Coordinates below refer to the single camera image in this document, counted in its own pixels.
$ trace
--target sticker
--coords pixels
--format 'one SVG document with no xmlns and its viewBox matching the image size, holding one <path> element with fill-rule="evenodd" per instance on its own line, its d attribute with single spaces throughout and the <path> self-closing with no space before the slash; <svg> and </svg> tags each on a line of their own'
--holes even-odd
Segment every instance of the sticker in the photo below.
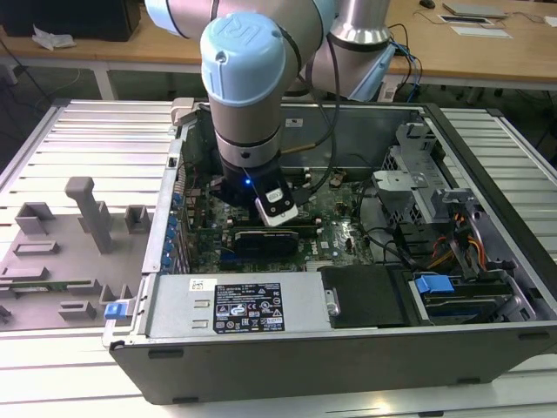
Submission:
<svg viewBox="0 0 557 418">
<path fill-rule="evenodd" d="M 287 128 L 301 128 L 304 126 L 304 119 L 287 119 L 286 120 L 286 127 Z"/>
<path fill-rule="evenodd" d="M 217 279 L 191 279 L 190 292 L 212 292 L 216 285 Z"/>
<path fill-rule="evenodd" d="M 49 289 L 46 287 L 22 287 L 20 289 L 15 288 L 15 293 L 34 293 L 34 292 L 48 292 Z"/>
<path fill-rule="evenodd" d="M 285 330 L 280 283 L 214 285 L 214 289 L 215 333 L 263 333 Z"/>
</svg>

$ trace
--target floor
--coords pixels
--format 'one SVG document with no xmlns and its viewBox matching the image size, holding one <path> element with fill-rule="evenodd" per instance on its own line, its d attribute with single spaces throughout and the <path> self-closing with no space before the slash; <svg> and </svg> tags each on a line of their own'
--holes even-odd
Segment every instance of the floor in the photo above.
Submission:
<svg viewBox="0 0 557 418">
<path fill-rule="evenodd" d="M 100 99 L 92 72 L 30 68 L 30 74 L 51 98 Z M 167 100 L 168 92 L 164 73 L 113 71 L 112 79 L 122 100 Z M 206 96 L 201 78 L 197 74 L 176 74 L 177 95 L 202 98 Z M 0 87 L 0 171 L 8 164 L 19 146 L 35 128 L 48 102 L 42 99 L 37 87 L 25 72 L 13 87 Z M 405 101 L 410 86 L 397 96 Z M 424 86 L 414 102 L 435 103 L 441 107 L 497 108 L 534 145 L 538 143 L 557 112 L 557 94 L 553 93 L 553 105 L 544 91 L 505 90 L 501 97 L 493 89 L 486 89 L 483 97 L 474 105 L 466 104 L 469 90 L 462 87 Z M 547 134 L 540 144 L 540 152 L 548 159 L 557 152 L 555 132 Z"/>
</svg>

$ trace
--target blue wire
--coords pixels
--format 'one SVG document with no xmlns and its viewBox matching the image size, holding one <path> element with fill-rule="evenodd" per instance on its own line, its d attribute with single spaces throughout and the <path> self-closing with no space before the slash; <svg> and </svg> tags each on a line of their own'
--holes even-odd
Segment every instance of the blue wire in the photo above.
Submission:
<svg viewBox="0 0 557 418">
<path fill-rule="evenodd" d="M 412 98 L 414 97 L 414 93 L 418 90 L 418 65 L 416 64 L 416 60 L 414 59 L 414 57 L 412 56 L 412 54 L 410 54 L 410 51 L 405 48 L 404 46 L 402 46 L 401 44 L 395 42 L 395 41 L 391 41 L 391 44 L 393 44 L 394 46 L 396 46 L 400 51 L 402 51 L 406 57 L 410 60 L 410 62 L 413 64 L 413 67 L 415 69 L 414 72 L 414 87 L 412 88 L 412 91 L 410 92 L 410 96 L 408 96 L 407 99 L 407 103 L 409 103 Z"/>
</svg>

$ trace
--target computer case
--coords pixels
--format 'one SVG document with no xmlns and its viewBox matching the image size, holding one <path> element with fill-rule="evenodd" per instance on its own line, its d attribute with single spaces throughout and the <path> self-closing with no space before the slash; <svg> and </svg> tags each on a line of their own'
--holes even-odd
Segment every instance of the computer case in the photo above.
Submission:
<svg viewBox="0 0 557 418">
<path fill-rule="evenodd" d="M 0 17 L 11 37 L 28 37 L 33 25 L 54 34 L 125 42 L 138 27 L 138 0 L 17 0 L 0 2 Z"/>
</svg>

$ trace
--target wooden table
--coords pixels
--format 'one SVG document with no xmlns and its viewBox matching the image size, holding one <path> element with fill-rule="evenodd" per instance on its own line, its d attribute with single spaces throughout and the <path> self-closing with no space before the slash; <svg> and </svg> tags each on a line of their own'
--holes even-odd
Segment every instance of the wooden table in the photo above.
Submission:
<svg viewBox="0 0 557 418">
<path fill-rule="evenodd" d="M 488 3 L 508 13 L 557 17 L 557 4 L 510 0 L 462 0 L 462 3 Z M 536 24 L 523 15 L 512 15 L 495 27 L 503 28 L 513 39 L 463 37 L 451 29 L 454 24 L 432 24 L 421 15 L 413 15 L 416 10 L 435 22 L 441 22 L 437 15 L 449 13 L 441 0 L 435 10 L 421 8 L 417 0 L 391 1 L 387 22 L 407 27 L 412 54 L 424 65 L 422 84 L 557 90 L 557 28 Z M 393 28 L 393 35 L 404 42 L 400 27 Z M 139 27 L 126 43 L 77 39 L 77 47 L 50 52 L 30 38 L 0 36 L 23 64 L 94 71 L 103 99 L 109 100 L 117 98 L 109 77 L 111 70 L 199 72 L 201 64 L 197 42 L 159 29 L 144 11 Z M 1 49 L 0 64 L 14 64 Z M 381 100 L 393 99 L 393 91 L 407 70 L 403 57 L 393 60 Z"/>
</svg>

